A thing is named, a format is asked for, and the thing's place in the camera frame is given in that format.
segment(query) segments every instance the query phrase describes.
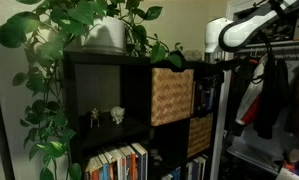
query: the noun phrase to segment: figurine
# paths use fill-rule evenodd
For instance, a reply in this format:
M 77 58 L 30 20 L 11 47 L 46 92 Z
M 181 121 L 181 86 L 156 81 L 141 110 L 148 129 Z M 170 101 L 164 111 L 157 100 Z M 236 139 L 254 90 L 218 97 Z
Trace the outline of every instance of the figurine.
M 124 114 L 125 108 L 114 107 L 111 109 L 112 120 L 116 121 L 116 124 L 120 124 L 122 122 Z
M 100 123 L 99 123 L 99 110 L 94 108 L 91 111 L 91 120 L 90 120 L 90 127 L 92 128 L 93 126 L 93 121 L 96 120 L 97 121 L 97 126 L 100 127 Z

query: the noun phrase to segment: pothos plant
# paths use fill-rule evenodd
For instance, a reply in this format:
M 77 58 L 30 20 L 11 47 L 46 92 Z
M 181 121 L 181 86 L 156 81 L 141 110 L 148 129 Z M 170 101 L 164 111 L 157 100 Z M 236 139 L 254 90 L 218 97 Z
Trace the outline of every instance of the pothos plant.
M 129 55 L 143 56 L 151 54 L 151 62 L 170 60 L 181 66 L 181 59 L 170 54 L 168 47 L 150 37 L 144 26 L 136 23 L 136 16 L 141 21 L 154 20 L 161 13 L 161 7 L 151 7 L 146 12 L 139 9 L 140 0 L 17 0 L 20 3 L 37 4 L 33 11 L 24 11 L 10 17 L 0 26 L 0 43 L 8 48 L 25 47 L 28 69 L 19 72 L 13 78 L 12 85 L 25 86 L 32 91 L 34 102 L 25 108 L 20 124 L 28 128 L 24 147 L 31 144 L 29 160 L 37 152 L 43 153 L 41 180 L 57 180 L 57 158 L 66 156 L 68 168 L 66 179 L 73 180 L 82 176 L 81 167 L 70 159 L 69 143 L 75 132 L 68 127 L 65 109 L 61 101 L 61 75 L 59 63 L 63 51 L 77 36 L 88 34 L 95 16 L 115 16 L 122 20 L 127 29 L 127 49 Z M 127 13 L 122 15 L 121 5 L 125 4 Z M 48 31 L 46 37 L 42 32 Z

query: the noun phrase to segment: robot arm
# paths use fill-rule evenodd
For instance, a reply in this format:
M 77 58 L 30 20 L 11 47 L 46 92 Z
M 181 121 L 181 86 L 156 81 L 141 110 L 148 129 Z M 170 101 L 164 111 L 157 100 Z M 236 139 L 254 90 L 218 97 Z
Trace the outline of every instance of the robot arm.
M 299 0 L 269 0 L 244 19 L 233 22 L 219 18 L 211 21 L 206 26 L 205 52 L 238 51 L 248 45 L 261 29 L 298 8 Z

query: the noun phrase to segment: wicker storage bin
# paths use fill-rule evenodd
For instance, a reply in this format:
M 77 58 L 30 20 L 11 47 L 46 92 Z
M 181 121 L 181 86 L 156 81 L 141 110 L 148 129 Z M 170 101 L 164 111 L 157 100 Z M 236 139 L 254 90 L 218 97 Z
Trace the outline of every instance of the wicker storage bin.
M 213 114 L 190 120 L 187 157 L 191 157 L 210 147 Z
M 188 118 L 191 113 L 193 70 L 172 72 L 153 68 L 151 125 L 159 126 Z

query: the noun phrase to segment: wall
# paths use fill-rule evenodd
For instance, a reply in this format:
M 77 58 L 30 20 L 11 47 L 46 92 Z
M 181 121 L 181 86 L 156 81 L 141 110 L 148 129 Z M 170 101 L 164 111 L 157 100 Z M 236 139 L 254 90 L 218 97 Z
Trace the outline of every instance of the wall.
M 170 47 L 181 42 L 185 49 L 203 50 L 204 27 L 211 19 L 225 14 L 226 0 L 149 0 L 144 8 L 163 6 L 158 21 L 145 23 L 149 34 L 157 33 Z M 0 25 L 13 14 L 33 7 L 15 0 L 0 0 Z M 31 93 L 23 86 L 13 87 L 11 82 L 17 72 L 26 71 L 26 59 L 22 48 L 8 49 L 0 45 L 0 100 L 17 180 L 37 179 L 41 159 L 29 162 L 29 148 L 23 149 L 27 129 L 19 125 L 25 106 L 31 103 Z M 5 179 L 0 159 L 0 180 Z

